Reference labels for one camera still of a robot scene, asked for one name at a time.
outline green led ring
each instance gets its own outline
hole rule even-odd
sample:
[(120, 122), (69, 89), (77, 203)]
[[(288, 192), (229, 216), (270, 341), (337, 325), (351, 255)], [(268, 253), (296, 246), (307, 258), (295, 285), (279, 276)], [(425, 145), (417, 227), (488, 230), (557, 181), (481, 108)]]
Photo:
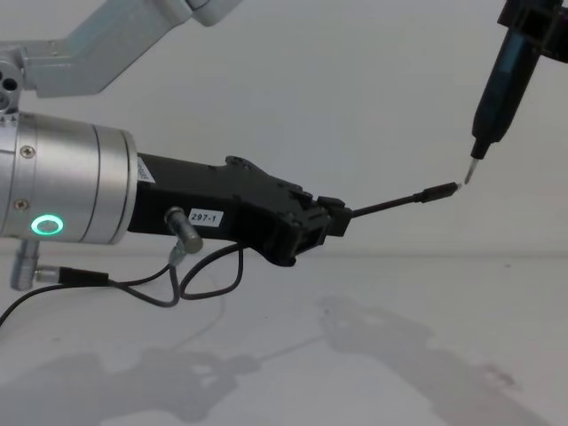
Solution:
[[(46, 222), (53, 222), (57, 226), (57, 229), (54, 229), (53, 231), (49, 232), (42, 230), (41, 226)], [(50, 237), (52, 235), (57, 235), (58, 233), (61, 233), (63, 231), (64, 225), (63, 225), (63, 220), (61, 220), (60, 217), (54, 215), (43, 215), (38, 217), (36, 220), (34, 220), (34, 222), (32, 222), (31, 227), (32, 231), (37, 235), (41, 235), (42, 237)]]

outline white wall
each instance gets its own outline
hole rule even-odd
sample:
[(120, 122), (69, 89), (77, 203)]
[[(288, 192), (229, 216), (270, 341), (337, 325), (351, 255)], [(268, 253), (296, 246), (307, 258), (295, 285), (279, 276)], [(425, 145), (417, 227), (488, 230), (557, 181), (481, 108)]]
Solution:
[[(101, 3), (5, 0), (0, 38), (63, 36)], [(100, 96), (27, 95), (23, 107), (129, 129), (151, 154), (215, 164), (240, 155), (363, 206), (462, 179), (472, 117), (505, 33), (501, 7), (245, 0), (216, 28), (179, 28)], [(328, 249), (565, 252), (565, 76), (542, 63), (507, 140), (458, 198), (361, 221)], [(169, 245), (153, 241), (122, 247)]]

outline label sticker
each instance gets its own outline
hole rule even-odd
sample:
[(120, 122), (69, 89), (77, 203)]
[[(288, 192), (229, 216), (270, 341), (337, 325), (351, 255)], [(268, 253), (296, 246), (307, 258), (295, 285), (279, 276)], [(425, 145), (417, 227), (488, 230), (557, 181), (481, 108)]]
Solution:
[(192, 209), (189, 214), (189, 222), (193, 226), (207, 226), (218, 228), (223, 221), (224, 211)]
[(152, 173), (150, 173), (150, 170), (144, 164), (144, 160), (140, 157), (138, 157), (138, 182), (148, 182), (150, 184), (156, 183)]

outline screw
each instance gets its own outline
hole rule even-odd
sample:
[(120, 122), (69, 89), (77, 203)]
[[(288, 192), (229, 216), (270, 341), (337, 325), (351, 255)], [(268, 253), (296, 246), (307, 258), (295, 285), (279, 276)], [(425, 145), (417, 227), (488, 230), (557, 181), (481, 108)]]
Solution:
[(16, 200), (16, 202), (14, 202), (14, 208), (16, 210), (27, 210), (29, 208), (29, 202), (26, 200)]
[(34, 156), (36, 155), (36, 150), (31, 146), (23, 146), (20, 149), (20, 154), (22, 157), (30, 159), (34, 158)]

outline black tool holder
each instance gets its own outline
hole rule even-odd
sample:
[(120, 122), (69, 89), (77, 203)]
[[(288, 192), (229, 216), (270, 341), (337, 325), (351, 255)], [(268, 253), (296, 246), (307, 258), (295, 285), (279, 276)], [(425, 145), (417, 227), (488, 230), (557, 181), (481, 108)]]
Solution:
[(568, 63), (568, 8), (564, 0), (508, 0), (499, 17), (542, 56)]

